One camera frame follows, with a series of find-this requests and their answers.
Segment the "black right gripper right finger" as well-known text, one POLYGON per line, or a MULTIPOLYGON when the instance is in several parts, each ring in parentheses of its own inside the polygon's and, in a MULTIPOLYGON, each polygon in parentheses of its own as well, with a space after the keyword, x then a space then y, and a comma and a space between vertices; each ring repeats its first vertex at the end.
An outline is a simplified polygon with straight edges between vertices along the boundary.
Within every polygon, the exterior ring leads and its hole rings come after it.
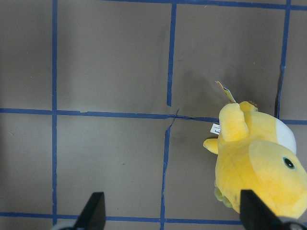
POLYGON ((305 230, 297 219, 276 216, 252 190, 240 194, 240 221, 246 230, 305 230))

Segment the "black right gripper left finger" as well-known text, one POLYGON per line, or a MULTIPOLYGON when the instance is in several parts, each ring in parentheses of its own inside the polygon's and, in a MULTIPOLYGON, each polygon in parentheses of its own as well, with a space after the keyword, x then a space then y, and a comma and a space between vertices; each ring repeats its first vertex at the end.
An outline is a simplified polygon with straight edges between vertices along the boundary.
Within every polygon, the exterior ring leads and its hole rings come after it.
POLYGON ((94 192, 74 223, 60 223, 53 230, 103 230, 106 225, 104 192, 94 192))

